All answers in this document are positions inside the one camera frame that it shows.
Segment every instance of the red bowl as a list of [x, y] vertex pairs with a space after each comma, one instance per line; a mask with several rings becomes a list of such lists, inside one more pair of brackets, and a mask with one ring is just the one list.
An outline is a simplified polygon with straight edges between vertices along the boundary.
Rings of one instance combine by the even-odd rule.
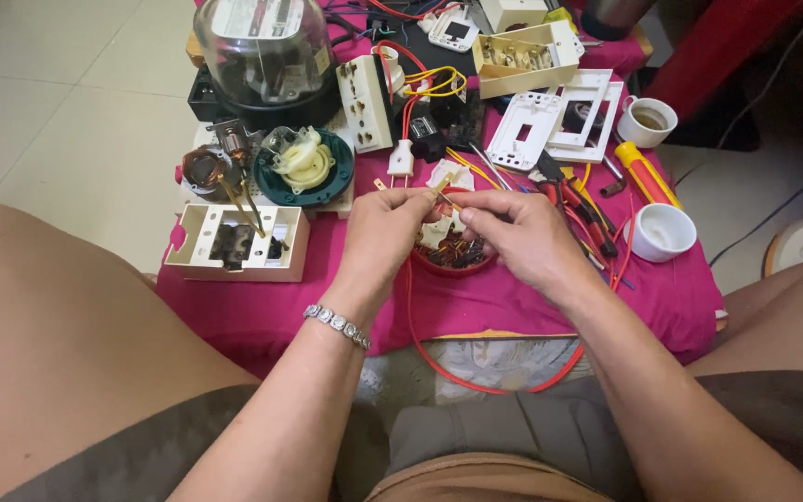
[[[443, 194], [453, 194], [453, 193], [460, 193], [460, 192], [468, 192], [466, 188], [458, 188], [458, 187], [445, 187], [441, 191]], [[426, 269], [433, 275], [438, 275], [439, 277], [447, 277], [449, 279], [461, 279], [464, 277], [469, 277], [482, 269], [485, 269], [494, 259], [497, 258], [497, 255], [492, 255], [491, 257], [487, 257], [478, 264], [475, 264], [471, 267], [467, 267], [465, 269], [452, 269], [449, 267], [442, 267], [433, 262], [430, 262], [427, 257], [419, 254], [417, 249], [412, 249], [410, 252], [410, 259], [415, 263], [419, 264], [421, 267]]]

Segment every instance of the white cup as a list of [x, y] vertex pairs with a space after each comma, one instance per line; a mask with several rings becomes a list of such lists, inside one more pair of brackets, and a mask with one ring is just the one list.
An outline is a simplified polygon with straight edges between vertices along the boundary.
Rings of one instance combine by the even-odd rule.
[[[628, 96], [622, 100], [622, 111], [619, 136], [624, 141], [633, 142], [638, 148], [655, 148], [677, 127], [674, 108], [658, 99]], [[637, 121], [638, 118], [644, 123], [654, 123], [658, 128], [647, 127]]]
[[[648, 262], [666, 262], [696, 243], [696, 225], [686, 212], [659, 202], [646, 205], [634, 216], [631, 251]], [[622, 233], [627, 240], [631, 222]]]

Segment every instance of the person's right hand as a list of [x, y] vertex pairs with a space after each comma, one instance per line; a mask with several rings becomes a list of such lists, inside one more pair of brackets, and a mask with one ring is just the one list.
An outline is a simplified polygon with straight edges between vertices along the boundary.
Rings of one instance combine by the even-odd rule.
[[485, 238], [513, 275], [554, 304], [562, 306], [576, 288], [606, 288], [544, 195], [482, 190], [448, 197], [463, 208], [464, 238]]

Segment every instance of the green plastic base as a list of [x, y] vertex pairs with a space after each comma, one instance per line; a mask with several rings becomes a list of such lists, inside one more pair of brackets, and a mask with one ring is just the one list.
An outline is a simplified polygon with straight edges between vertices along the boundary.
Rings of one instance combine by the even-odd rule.
[[301, 194], [293, 193], [293, 188], [284, 183], [281, 175], [275, 174], [271, 170], [267, 152], [263, 150], [256, 155], [252, 175], [256, 179], [256, 185], [262, 190], [262, 195], [275, 204], [298, 207], [324, 205], [338, 198], [349, 187], [352, 170], [355, 167], [355, 158], [351, 154], [349, 145], [330, 131], [319, 128], [315, 128], [315, 131], [321, 135], [321, 143], [330, 148], [330, 153], [336, 159], [336, 165], [328, 173], [328, 178], [320, 185], [304, 190]]

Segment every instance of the thigh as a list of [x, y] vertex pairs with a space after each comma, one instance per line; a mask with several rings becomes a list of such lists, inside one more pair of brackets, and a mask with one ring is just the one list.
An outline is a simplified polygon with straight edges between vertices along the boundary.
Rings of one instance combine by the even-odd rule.
[[163, 409], [251, 382], [124, 261], [0, 205], [0, 496]]
[[724, 299], [733, 316], [723, 343], [688, 367], [695, 376], [803, 370], [803, 264]]

